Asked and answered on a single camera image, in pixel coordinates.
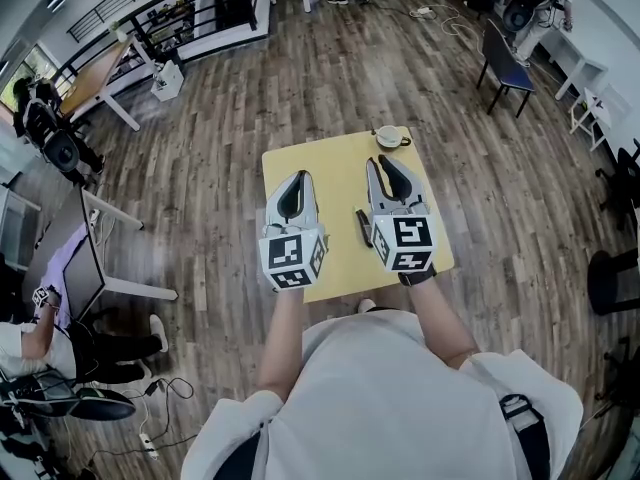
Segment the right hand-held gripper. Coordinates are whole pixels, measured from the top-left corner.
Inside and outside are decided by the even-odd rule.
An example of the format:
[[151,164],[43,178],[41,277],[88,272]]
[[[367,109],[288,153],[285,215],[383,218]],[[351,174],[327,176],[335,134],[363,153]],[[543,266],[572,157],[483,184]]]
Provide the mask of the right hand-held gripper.
[[435,223],[419,177],[404,163],[379,156],[391,192],[373,157],[366,162],[368,200],[371,206],[371,244],[387,272],[426,271],[435,253]]

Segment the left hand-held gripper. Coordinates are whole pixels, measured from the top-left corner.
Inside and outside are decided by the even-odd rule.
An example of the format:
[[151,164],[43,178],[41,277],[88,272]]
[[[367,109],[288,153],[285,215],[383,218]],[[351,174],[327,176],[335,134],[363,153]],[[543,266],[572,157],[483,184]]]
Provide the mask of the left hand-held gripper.
[[276,292],[318,281],[328,246],[308,171],[294,172],[269,197],[258,245],[262,271]]

